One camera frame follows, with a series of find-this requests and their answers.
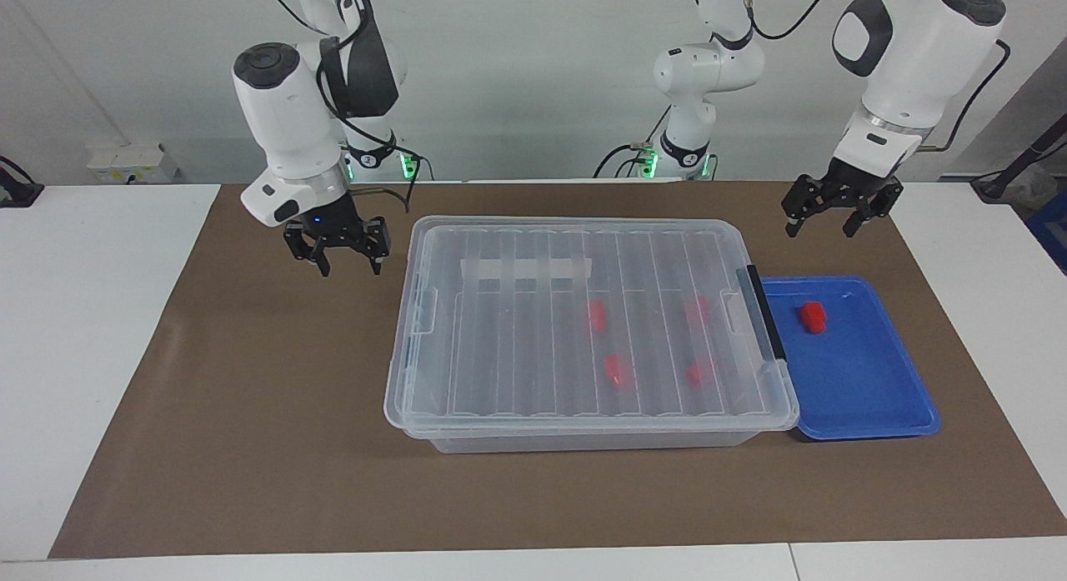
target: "blue tray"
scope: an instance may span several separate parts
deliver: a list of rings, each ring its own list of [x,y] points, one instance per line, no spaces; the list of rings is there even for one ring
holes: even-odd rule
[[[1026,227],[1056,265],[1067,271],[1067,193],[1052,198],[1026,220]]]
[[[800,402],[797,427],[817,440],[934,434],[941,418],[867,281],[858,277],[766,277]],[[805,303],[823,304],[827,327],[800,323]]]

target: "white wall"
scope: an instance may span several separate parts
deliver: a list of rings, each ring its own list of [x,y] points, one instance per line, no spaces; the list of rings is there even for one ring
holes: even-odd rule
[[[757,12],[764,28],[778,31],[810,1],[759,0]],[[716,98],[720,178],[795,178],[825,170],[864,87],[829,47],[849,1],[825,0],[796,34],[766,46],[767,71],[758,86]],[[1005,38],[1016,51],[1009,68],[972,111],[958,147],[915,157],[906,164],[907,178],[949,171],[1067,35],[1067,0],[1006,1]],[[162,141],[190,181],[250,181],[258,174],[262,157],[237,107],[230,65],[255,43],[310,37],[271,0],[18,2],[118,132]],[[665,99],[651,83],[656,54],[706,37],[691,0],[375,3],[385,33],[411,63],[394,125],[411,147],[432,157],[442,178],[590,175],[610,147],[643,140],[663,110]],[[0,37],[18,41],[7,32]],[[994,61],[990,57],[989,65]],[[69,120],[66,108],[41,99],[46,81],[39,79],[21,70],[0,77],[3,108],[16,101],[21,109],[16,128],[9,122],[16,118],[0,122],[0,151],[45,171],[44,181],[90,181],[70,171],[83,164],[81,145],[108,134],[103,114],[76,96],[71,103],[89,108],[90,120]],[[15,132],[31,140],[11,147]],[[69,150],[57,152],[52,142]]]

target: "green indicator light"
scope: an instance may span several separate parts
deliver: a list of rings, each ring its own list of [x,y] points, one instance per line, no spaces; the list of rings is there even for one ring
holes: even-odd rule
[[[403,166],[403,178],[414,178],[415,163],[411,156],[400,155],[400,166]]]
[[[654,178],[656,176],[656,164],[659,163],[659,155],[655,151],[649,152],[648,159],[644,160],[644,167],[641,168],[641,176],[643,178]]]

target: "box handle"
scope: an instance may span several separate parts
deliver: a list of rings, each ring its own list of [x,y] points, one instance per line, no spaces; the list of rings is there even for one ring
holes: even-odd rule
[[[742,292],[745,293],[749,304],[749,316],[752,319],[752,326],[759,327],[757,322],[763,320],[763,327],[767,330],[767,338],[770,344],[759,341],[760,352],[767,360],[786,360],[785,346],[782,345],[781,335],[778,335],[778,326],[775,325],[775,318],[770,314],[770,304],[767,303],[767,293],[763,291],[763,281],[760,280],[760,271],[754,264],[737,270],[737,277],[742,281]]]

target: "black clamp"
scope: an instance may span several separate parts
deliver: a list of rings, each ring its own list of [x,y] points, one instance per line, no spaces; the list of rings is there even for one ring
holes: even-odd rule
[[[708,141],[704,144],[704,147],[686,149],[685,147],[679,147],[679,145],[672,143],[671,140],[667,140],[667,133],[659,135],[659,145],[663,145],[664,152],[666,152],[667,156],[670,156],[671,159],[678,160],[679,166],[682,166],[683,168],[697,166],[697,164],[700,163],[700,160],[703,159],[704,155],[707,155],[707,148],[711,144],[712,142]]]
[[[370,270],[375,274],[381,274],[382,262],[388,257],[392,244],[384,217],[362,220],[351,194],[346,194],[330,205],[307,210],[299,220],[289,221],[282,236],[292,252],[292,257],[314,262],[323,277],[330,277],[327,247],[349,247],[356,251],[369,259]],[[315,243],[306,243],[304,236]]]
[[[878,178],[851,164],[832,159],[824,178],[800,175],[782,200],[789,217],[785,232],[796,237],[803,221],[831,208],[856,208],[842,230],[854,237],[870,220],[888,216],[904,185],[895,176]]]

